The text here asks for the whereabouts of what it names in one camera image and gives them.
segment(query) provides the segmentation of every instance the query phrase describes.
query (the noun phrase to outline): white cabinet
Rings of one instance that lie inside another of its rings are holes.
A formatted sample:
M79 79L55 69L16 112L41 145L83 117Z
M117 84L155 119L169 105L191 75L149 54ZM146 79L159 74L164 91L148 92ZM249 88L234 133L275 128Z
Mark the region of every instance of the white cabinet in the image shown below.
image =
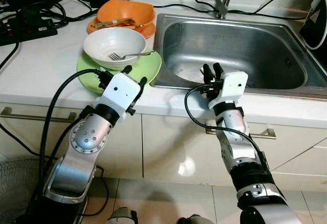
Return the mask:
M189 118L142 115L144 178L232 186L216 136Z
M11 114L24 116L45 116L48 110L43 106L0 104L0 112L5 107L12 109ZM53 117L68 118L71 112L77 116L80 109L55 108ZM0 118L1 124L17 136L33 151L39 151L44 121L18 118ZM50 154L59 136L69 125L68 122L51 122L46 154ZM61 156L68 145L67 137L57 154ZM0 155L8 159L31 157L15 140L0 130ZM98 156L97 163L105 168L106 177L142 178L142 129L141 115L127 116L123 123L117 123L110 132L106 146Z
M274 171L282 188L327 191L327 139Z
M144 177L149 180L231 186L215 135L189 118L143 115ZM213 121L202 121L214 124ZM249 123L252 134L273 128L276 139L255 138L275 169L326 137L326 130Z
M276 169L327 137L326 129L249 123L251 134L260 134L267 128L275 131L276 139L254 138L254 141L265 153L270 170Z

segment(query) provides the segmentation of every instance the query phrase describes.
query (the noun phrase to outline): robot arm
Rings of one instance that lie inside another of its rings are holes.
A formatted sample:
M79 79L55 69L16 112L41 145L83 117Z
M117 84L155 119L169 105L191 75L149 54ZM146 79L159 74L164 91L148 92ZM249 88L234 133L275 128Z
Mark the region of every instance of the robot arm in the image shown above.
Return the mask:
M206 96L216 125L242 133L216 130L223 161L237 191L238 207L243 210L240 223L299 224L275 185L264 153L250 137L242 108L235 106L243 95L248 75L242 71L223 72L218 63L214 70L222 86L213 85L216 88L207 90ZM203 74L205 83L218 83L207 64Z
M133 106L147 82L145 77L139 83L133 80L128 76L131 70L131 66L126 66L115 75L105 69L98 72L99 87L104 89L102 96L88 116L72 128L66 154L50 172L43 196L32 202L17 223L80 223L97 156L116 122L123 121L126 113L135 113Z

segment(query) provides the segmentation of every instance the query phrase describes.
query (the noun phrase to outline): green plate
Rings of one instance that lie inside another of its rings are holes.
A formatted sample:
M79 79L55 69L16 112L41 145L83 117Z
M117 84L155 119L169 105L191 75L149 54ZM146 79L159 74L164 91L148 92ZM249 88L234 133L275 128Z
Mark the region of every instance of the green plate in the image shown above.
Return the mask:
M81 71L88 68L98 69L101 66L94 62L85 52L82 53L77 62L77 71ZM140 81L142 77L147 77L148 83L150 83L158 74L161 67L161 57L157 52L149 56L140 57L139 60L132 65L133 70L128 74L136 81ZM112 74L116 74L119 71L108 69ZM99 88L99 80L95 77L94 73L86 73L78 77L81 83L89 91L101 95L103 89Z

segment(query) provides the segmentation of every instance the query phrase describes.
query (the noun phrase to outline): tiled floor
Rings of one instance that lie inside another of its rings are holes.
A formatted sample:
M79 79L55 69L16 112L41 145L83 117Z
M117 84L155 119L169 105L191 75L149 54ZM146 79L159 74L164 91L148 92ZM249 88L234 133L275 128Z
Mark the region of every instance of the tiled floor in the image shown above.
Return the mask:
M110 199L101 214L85 217L83 224L106 224L113 210L127 206L137 212L140 224L175 224L178 218L199 214L217 224L239 224L236 191L232 187L106 179ZM327 223L327 193L283 191L289 206L302 224ZM101 180L90 190L87 213L100 209L105 201Z

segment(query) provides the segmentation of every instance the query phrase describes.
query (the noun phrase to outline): power strip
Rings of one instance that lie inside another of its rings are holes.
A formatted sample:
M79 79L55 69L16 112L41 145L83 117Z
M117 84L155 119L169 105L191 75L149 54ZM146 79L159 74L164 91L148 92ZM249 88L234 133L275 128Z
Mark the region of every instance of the power strip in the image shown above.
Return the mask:
M35 27L20 28L19 34L15 26L17 26L16 18L9 19L6 24L2 25L2 30L0 31L0 46L13 44L17 41L18 37L19 41L23 42L58 34L51 19L42 20L42 24Z

